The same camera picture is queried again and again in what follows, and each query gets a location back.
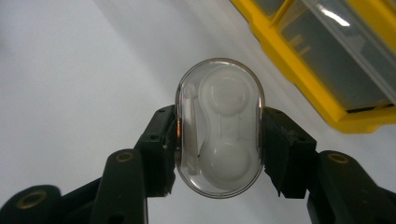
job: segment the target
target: yellow plastic box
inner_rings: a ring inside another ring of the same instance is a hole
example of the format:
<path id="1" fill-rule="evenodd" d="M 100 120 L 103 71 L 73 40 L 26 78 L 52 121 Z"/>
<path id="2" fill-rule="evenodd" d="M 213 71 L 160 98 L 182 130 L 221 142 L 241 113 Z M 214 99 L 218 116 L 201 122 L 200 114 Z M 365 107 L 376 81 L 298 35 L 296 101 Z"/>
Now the yellow plastic box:
<path id="1" fill-rule="evenodd" d="M 263 50 L 342 133 L 396 123 L 396 0 L 232 0 Z"/>

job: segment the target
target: white table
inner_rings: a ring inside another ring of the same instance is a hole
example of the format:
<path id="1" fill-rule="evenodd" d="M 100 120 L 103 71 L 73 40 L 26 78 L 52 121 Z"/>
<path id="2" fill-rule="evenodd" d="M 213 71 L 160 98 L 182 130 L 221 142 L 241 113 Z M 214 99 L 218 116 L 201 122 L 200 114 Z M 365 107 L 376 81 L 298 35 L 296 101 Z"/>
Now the white table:
<path id="1" fill-rule="evenodd" d="M 171 105 L 196 63 L 228 57 L 259 77 L 266 104 L 318 141 L 357 159 L 396 191 L 396 125 L 372 134 L 331 128 L 260 48 L 226 0 L 0 1 L 0 204 L 33 185 L 65 194 L 133 147 L 156 109 Z M 247 192 L 204 198 L 178 177 L 148 199 L 150 223 L 309 223 L 306 200 L 278 198 L 262 173 Z"/>

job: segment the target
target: yellow container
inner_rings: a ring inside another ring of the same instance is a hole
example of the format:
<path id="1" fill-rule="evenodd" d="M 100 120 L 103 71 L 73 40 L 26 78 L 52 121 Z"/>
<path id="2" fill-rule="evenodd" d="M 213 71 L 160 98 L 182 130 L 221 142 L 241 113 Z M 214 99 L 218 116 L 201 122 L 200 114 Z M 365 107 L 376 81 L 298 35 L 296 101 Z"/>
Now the yellow container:
<path id="1" fill-rule="evenodd" d="M 395 0 L 232 0 L 263 50 L 343 133 L 396 123 Z"/>

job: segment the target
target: white surface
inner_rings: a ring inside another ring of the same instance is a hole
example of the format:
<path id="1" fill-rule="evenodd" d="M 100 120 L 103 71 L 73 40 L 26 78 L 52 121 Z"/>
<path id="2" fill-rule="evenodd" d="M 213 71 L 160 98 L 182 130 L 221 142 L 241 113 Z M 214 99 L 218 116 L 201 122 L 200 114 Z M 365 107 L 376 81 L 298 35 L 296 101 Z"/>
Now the white surface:
<path id="1" fill-rule="evenodd" d="M 212 57 L 247 65 L 266 104 L 316 138 L 318 151 L 353 156 L 396 191 L 396 126 L 367 135 L 330 128 L 226 0 L 1 0 L 0 204 L 33 185 L 65 194 L 100 176 L 111 152 L 133 147 L 154 111 L 174 103 L 184 73 Z M 309 223 L 305 201 L 278 198 L 264 173 L 219 201 L 177 177 L 172 195 L 148 204 L 150 223 Z"/>

